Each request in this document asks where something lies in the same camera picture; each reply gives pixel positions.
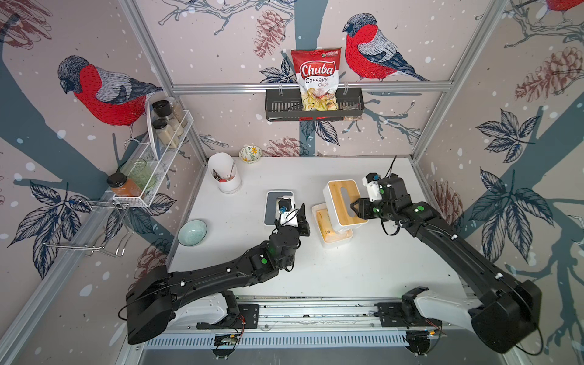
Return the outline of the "white tissue box base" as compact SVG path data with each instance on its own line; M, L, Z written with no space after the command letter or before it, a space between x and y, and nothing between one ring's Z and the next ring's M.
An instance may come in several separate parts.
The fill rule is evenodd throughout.
M342 232L338 232L333 229L332 222L329 217L329 212L325 203L314 205L311 208L311 211L317 223L318 231L322 240L322 246L325 249L341 246L348 243L353 238L354 232L351 229Z

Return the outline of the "orange yellow tissue pack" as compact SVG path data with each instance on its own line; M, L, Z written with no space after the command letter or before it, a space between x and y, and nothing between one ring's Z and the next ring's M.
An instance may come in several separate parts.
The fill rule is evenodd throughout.
M350 240L353 237L352 230L336 232L329 217L326 208L316 210L316 222L322 236L322 240L326 245L333 245Z

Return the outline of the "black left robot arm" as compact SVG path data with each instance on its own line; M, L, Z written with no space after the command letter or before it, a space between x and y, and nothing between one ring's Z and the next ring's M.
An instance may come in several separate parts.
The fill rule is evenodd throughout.
M301 237L310 235L306 206L277 224L269 239L243 255L204 269L168 272L158 266L139 279L126 295L127 342L139 345L162 334L176 311L193 301L239 287L271 280L281 270L290 272Z

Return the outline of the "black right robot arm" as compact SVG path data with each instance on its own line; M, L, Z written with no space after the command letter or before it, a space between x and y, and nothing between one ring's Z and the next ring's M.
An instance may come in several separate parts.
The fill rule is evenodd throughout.
M517 281L462 239L427 202L412 202L401 177L368 173L367 197L351 203L364 220L392 221L399 230L436 252L474 291L479 304L468 310L471 331L493 351L504 354L532 333L540 333L541 290Z

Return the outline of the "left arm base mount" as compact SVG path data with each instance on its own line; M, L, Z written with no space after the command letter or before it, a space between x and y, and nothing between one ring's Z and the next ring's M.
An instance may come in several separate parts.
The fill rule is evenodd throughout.
M232 291L221 294L217 307L224 316L211 322L198 322L197 330L231 330L227 334L213 336L212 353L220 360L227 360L243 342L247 329L257 329L259 322L258 304L238 304Z

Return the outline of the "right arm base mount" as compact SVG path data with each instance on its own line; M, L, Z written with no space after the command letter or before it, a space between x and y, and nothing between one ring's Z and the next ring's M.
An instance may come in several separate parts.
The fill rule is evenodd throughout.
M401 296L400 301L376 304L375 317L383 328L406 328L406 348L414 355L428 355L440 342L443 322L421 314L415 299L429 291L427 287L416 287Z

